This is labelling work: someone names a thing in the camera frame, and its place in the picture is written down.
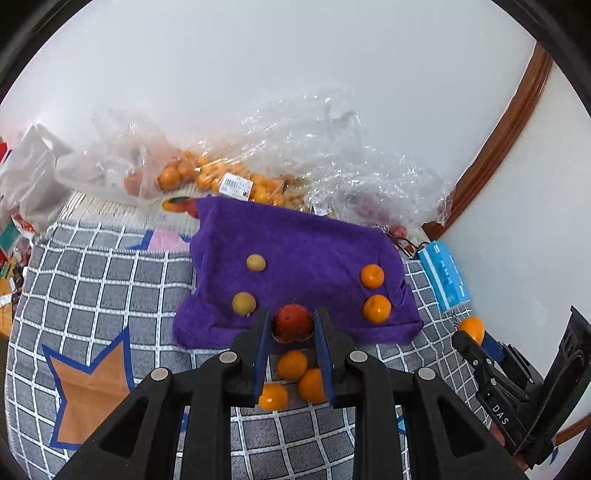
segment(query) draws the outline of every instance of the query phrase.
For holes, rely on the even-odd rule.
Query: orange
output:
[[[279,383],[266,383],[262,386],[262,393],[259,397],[259,407],[263,410],[283,410],[289,403],[287,389]]]
[[[392,312],[392,304],[383,295],[371,295],[363,304],[363,316],[371,323],[383,323]]]
[[[266,188],[255,184],[251,191],[251,200],[256,203],[270,203],[271,194]]]
[[[271,195],[271,203],[276,207],[285,206],[285,197],[281,193]]]
[[[210,164],[211,162],[212,162],[212,159],[211,159],[211,158],[209,158],[209,157],[208,157],[208,156],[206,156],[206,155],[203,155],[202,157],[199,157],[199,158],[197,159],[197,162],[196,162],[196,163],[197,163],[197,166],[198,166],[198,167],[204,167],[205,165],[208,165],[208,164]]]
[[[181,181],[190,181],[193,178],[193,165],[189,160],[181,160],[177,165],[177,171]]]
[[[204,165],[203,167],[201,167],[200,172],[215,174],[215,172],[217,172],[220,168],[222,168],[222,166],[223,166],[222,162],[220,162],[219,160],[216,160],[215,162],[208,163],[207,165]]]
[[[163,192],[174,190],[181,183],[181,177],[174,167],[166,167],[158,176],[158,187]]]
[[[300,397],[310,403],[324,403],[326,401],[320,368],[310,368],[306,371],[297,384],[297,392]]]
[[[484,340],[484,323],[478,317],[468,317],[460,322],[458,330],[466,332],[478,345]]]
[[[210,186],[212,186],[212,182],[215,176],[209,173],[200,173],[195,178],[195,185],[202,190],[207,190]]]
[[[384,284],[384,271],[374,263],[365,265],[359,277],[363,286],[367,288],[379,288]]]
[[[283,380],[298,381],[308,368],[308,359],[301,350],[284,353],[277,363],[277,374]]]
[[[251,180],[255,184],[262,185],[267,180],[267,177],[265,177],[264,175],[261,175],[260,173],[254,173],[253,175],[251,175]]]
[[[225,175],[225,173],[221,173],[219,174],[217,177],[215,177],[212,181],[212,190],[216,193],[219,193],[220,191],[220,185],[222,184],[222,179],[223,176]]]

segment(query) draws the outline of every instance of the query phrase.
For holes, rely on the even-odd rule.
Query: plaid blanket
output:
[[[31,258],[9,343],[5,398],[10,446],[32,479],[51,479],[135,385],[156,367],[181,372],[215,350],[173,343],[174,312],[197,281],[188,252],[137,250],[144,231],[60,222]],[[412,345],[361,346],[391,368],[430,366],[489,421],[451,334],[469,307],[442,315],[418,261],[405,263],[424,329]],[[267,380],[277,380],[272,356]],[[352,474],[355,411],[305,403],[289,382],[287,410],[232,409],[235,479],[332,478]],[[90,408],[89,402],[98,404]],[[408,478],[400,408],[402,465]],[[178,443],[176,475],[183,457]]]

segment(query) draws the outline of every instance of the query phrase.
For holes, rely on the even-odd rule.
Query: wooden frame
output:
[[[450,228],[499,168],[534,112],[552,63],[550,55],[537,43],[507,110],[472,165],[457,182],[452,194],[451,213],[445,225],[435,222],[423,225],[423,230],[431,240],[438,239]]]

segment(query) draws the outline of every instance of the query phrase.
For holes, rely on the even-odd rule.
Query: plastic bag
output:
[[[360,225],[443,223],[454,184],[405,156],[365,145],[344,97],[324,91],[275,102],[199,142],[193,149],[197,186],[217,191],[230,172],[253,180],[251,200],[261,203]]]
[[[59,158],[57,179],[103,200],[142,206],[162,198],[158,176],[178,157],[149,119],[101,107],[93,116],[100,141]],[[174,189],[178,179],[165,179]]]
[[[27,131],[0,166],[0,225],[14,216],[35,233],[47,230],[72,192],[55,178],[56,161],[71,151],[42,125]]]

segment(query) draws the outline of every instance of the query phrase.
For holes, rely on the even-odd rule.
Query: blue cardboard box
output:
[[[431,242],[418,251],[418,256],[443,313],[470,300],[470,292],[464,285],[447,245]]]

